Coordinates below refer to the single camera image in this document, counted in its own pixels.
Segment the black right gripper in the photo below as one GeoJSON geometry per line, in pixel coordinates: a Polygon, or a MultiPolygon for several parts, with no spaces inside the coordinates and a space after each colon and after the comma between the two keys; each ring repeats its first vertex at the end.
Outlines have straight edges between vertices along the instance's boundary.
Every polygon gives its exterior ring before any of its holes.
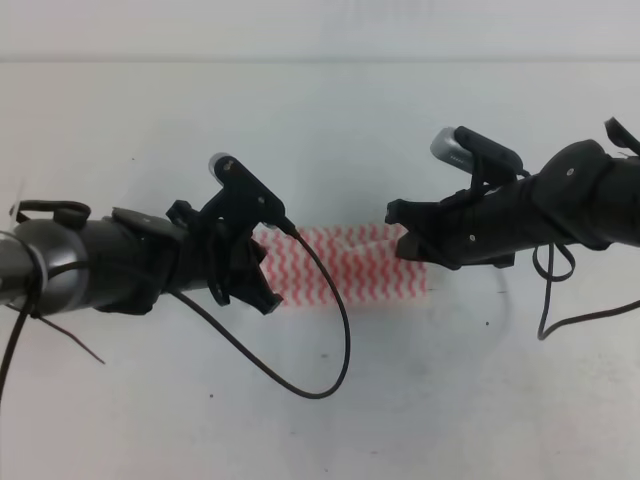
{"type": "Polygon", "coordinates": [[[399,259],[445,268],[452,268],[453,262],[508,268],[515,263],[515,241],[508,235],[513,233],[509,221],[517,200],[517,187],[461,190],[440,203],[397,199],[388,203],[385,223],[402,225],[414,233],[437,231],[444,254],[419,236],[406,233],[396,244],[399,259]]]}

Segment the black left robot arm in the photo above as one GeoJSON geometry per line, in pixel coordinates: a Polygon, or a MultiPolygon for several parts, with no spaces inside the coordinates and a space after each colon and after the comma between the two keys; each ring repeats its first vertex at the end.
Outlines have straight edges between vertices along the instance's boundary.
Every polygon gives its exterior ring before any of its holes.
{"type": "Polygon", "coordinates": [[[221,306],[238,299],[266,315],[282,302],[260,264],[256,221],[176,201],[166,217],[115,208],[100,220],[74,201],[23,200],[1,255],[1,299],[18,305],[39,287],[44,315],[94,308],[145,315],[163,294],[207,289],[221,306]]]}

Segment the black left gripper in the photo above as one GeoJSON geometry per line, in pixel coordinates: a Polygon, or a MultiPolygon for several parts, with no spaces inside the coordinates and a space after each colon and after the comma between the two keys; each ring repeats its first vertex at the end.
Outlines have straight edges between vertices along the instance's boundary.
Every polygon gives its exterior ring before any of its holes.
{"type": "Polygon", "coordinates": [[[267,251],[252,238],[253,229],[227,224],[222,218],[199,219],[186,201],[170,209],[172,218],[149,224],[150,235],[169,251],[163,293],[207,288],[216,302],[235,298],[259,311],[272,313],[283,297],[269,286],[261,263],[267,251]]]}

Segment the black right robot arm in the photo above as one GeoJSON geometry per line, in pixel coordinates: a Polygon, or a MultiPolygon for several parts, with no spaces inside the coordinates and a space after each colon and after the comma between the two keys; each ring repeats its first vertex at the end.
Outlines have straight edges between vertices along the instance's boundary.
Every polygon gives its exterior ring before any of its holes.
{"type": "Polygon", "coordinates": [[[638,245],[639,141],[615,118],[605,130],[631,156],[614,158],[584,140],[531,174],[513,150],[464,126],[443,129],[432,155],[470,174],[471,184],[438,202],[390,202],[386,223],[406,230],[396,256],[450,270],[506,268],[516,253],[548,244],[638,245]]]}

